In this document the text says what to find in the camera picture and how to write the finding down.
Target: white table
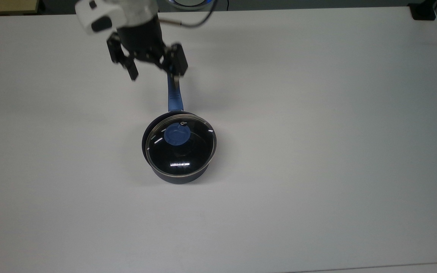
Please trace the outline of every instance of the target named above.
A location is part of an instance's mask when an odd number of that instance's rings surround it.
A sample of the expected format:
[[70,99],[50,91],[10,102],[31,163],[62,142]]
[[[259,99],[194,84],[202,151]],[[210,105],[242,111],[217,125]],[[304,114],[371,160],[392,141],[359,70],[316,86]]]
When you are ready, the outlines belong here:
[[[196,21],[203,14],[166,14]],[[141,153],[166,76],[75,16],[0,17],[0,273],[279,273],[437,262],[437,21],[407,7],[163,26],[218,149],[187,185]]]

